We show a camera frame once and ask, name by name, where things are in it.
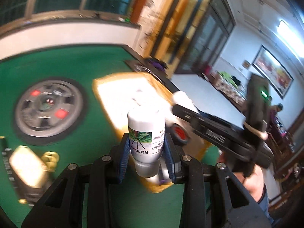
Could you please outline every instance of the white logo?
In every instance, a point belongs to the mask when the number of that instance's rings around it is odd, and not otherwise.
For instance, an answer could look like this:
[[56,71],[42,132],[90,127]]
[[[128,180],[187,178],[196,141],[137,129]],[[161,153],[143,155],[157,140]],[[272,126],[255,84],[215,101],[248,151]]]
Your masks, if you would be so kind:
[[207,129],[206,134],[208,134],[209,136],[211,136],[211,137],[217,139],[217,140],[220,141],[221,143],[224,143],[224,142],[225,142],[225,138],[224,138],[224,137],[222,137],[222,136],[220,136],[220,135],[218,135],[218,134],[212,132],[212,131],[209,130],[209,129]]

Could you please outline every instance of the picture frame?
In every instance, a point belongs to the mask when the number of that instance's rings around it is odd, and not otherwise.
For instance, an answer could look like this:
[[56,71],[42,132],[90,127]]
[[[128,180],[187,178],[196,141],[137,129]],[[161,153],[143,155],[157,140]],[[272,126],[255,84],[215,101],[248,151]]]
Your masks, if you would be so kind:
[[283,99],[294,79],[280,61],[262,45],[252,66],[268,79]]

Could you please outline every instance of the metal screw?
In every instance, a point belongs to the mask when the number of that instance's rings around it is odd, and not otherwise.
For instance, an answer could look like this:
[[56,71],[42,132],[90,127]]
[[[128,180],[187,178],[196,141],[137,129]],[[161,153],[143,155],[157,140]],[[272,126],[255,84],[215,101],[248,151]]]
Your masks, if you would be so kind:
[[189,162],[191,159],[192,159],[192,158],[191,158],[191,156],[189,156],[189,155],[184,155],[184,156],[183,156],[183,161]]
[[218,163],[217,167],[220,168],[221,170],[224,170],[226,168],[226,165],[224,163]]
[[77,168],[77,165],[76,164],[69,164],[69,166],[68,166],[68,169],[69,170],[74,170],[74,169],[76,169]]
[[102,160],[105,161],[105,162],[108,162],[108,161],[111,160],[111,156],[105,155],[105,156],[102,157]]

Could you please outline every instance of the green table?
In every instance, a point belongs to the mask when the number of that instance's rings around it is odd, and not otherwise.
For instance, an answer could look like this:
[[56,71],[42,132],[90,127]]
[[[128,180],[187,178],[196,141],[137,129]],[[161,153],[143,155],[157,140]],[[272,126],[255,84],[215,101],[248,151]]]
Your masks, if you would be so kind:
[[[132,71],[124,60],[134,58],[121,46],[81,45],[45,49],[2,61],[0,136],[7,138],[12,149],[26,145],[38,156],[46,151],[57,152],[60,161],[55,176],[70,163],[77,163],[79,166],[93,163],[97,158],[107,154],[118,141],[93,94],[92,81],[111,73]],[[88,113],[81,125],[63,140],[48,146],[27,145],[13,131],[14,105],[29,86],[48,77],[65,77],[79,82],[88,95]],[[110,187],[114,218],[122,228],[176,228],[179,226],[183,189],[182,184],[174,185],[161,193],[151,194],[141,185],[134,173],[128,170],[121,185]],[[8,180],[2,162],[0,206],[18,227],[21,227],[22,221],[30,211],[28,205],[18,203],[18,196]]]

